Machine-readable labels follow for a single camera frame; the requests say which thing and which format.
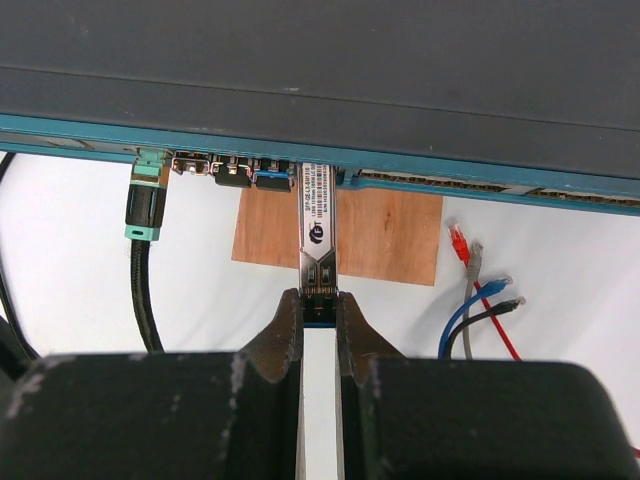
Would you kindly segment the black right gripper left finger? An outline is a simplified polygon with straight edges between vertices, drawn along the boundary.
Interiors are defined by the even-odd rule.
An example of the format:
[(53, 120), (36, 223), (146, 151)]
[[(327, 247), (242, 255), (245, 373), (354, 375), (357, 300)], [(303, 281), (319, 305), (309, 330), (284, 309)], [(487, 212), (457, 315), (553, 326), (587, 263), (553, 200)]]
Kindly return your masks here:
[(296, 290), (235, 352), (59, 355), (1, 409), (5, 479), (300, 479)]

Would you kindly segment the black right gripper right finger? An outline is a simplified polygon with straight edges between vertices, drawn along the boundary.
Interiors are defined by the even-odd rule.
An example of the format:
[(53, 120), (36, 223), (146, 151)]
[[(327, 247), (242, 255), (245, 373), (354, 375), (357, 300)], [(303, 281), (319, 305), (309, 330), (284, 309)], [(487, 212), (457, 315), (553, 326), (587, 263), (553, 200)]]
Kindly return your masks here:
[(336, 304), (342, 479), (631, 479), (601, 383), (575, 364), (401, 354), (355, 298)]

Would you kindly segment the silver SFP module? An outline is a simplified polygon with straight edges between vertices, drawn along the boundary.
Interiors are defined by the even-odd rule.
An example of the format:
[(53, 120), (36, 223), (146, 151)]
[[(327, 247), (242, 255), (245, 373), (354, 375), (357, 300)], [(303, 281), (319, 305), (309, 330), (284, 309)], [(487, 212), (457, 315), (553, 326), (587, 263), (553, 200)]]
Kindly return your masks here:
[(247, 157), (215, 154), (212, 156), (209, 173), (220, 186), (252, 186), (252, 160)]
[(178, 175), (189, 173), (196, 176), (209, 174), (211, 155), (201, 152), (176, 151), (171, 160), (171, 170)]
[(302, 163), (298, 169), (299, 296), (307, 328), (333, 328), (337, 285), (336, 170)]
[(294, 185), (295, 164), (284, 160), (257, 159), (253, 183), (260, 190), (290, 192)]

